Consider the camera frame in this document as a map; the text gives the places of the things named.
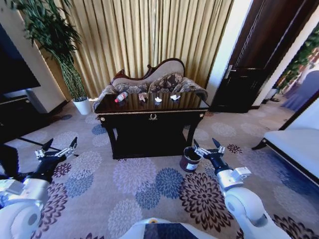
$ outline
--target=tv stand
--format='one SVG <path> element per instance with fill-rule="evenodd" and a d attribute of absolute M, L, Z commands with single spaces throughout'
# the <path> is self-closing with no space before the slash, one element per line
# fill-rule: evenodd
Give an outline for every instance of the tv stand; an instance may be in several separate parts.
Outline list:
<path fill-rule="evenodd" d="M 0 143 L 49 125 L 46 115 L 40 114 L 26 95 L 0 97 L 0 112 Z"/>

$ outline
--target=door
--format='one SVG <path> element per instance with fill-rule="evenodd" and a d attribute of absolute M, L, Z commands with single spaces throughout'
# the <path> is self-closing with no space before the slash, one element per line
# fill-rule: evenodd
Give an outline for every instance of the door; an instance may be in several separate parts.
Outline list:
<path fill-rule="evenodd" d="M 254 0 L 216 92 L 212 111 L 245 113 L 319 0 Z"/>

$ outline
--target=floor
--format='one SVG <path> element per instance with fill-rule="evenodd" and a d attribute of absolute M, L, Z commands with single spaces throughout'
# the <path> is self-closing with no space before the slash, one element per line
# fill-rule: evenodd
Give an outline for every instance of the floor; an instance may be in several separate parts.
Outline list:
<path fill-rule="evenodd" d="M 270 149 L 251 150 L 265 132 L 277 130 L 293 114 L 280 104 L 268 102 L 246 114 L 206 114 L 194 138 L 212 148 L 215 137 L 227 147 L 224 160 L 231 167 L 252 171 L 245 186 L 260 196 L 275 223 L 292 238 L 319 238 L 319 189 Z M 220 239 L 243 238 L 209 161 L 186 173 L 180 156 L 113 160 L 108 135 L 93 113 L 82 116 L 69 103 L 55 120 L 25 137 L 38 142 L 53 137 L 52 146 L 62 149 L 77 136 L 80 156 L 56 168 L 33 238 L 116 239 L 150 217 L 189 223 Z M 20 140 L 8 145 L 18 149 L 21 172 L 35 169 L 38 146 Z"/>

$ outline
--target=sofa backrest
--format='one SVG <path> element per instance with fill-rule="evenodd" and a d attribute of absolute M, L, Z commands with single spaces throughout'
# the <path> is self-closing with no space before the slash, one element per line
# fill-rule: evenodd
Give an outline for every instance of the sofa backrest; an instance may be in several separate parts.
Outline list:
<path fill-rule="evenodd" d="M 128 83 L 128 84 L 143 84 L 147 83 L 149 86 L 153 81 L 157 80 L 159 77 L 179 72 L 182 76 L 184 76 L 185 67 L 181 60 L 177 58 L 169 58 L 167 60 L 162 61 L 156 67 L 151 67 L 148 65 L 149 70 L 147 73 L 141 78 L 131 78 L 125 75 L 124 70 L 121 70 L 111 81 L 111 84 L 115 87 L 117 84 L 120 83 Z"/>

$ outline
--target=television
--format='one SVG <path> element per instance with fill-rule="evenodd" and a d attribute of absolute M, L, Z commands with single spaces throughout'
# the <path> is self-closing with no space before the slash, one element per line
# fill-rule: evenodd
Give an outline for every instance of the television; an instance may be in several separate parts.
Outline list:
<path fill-rule="evenodd" d="M 0 95 L 40 86 L 0 24 Z"/>

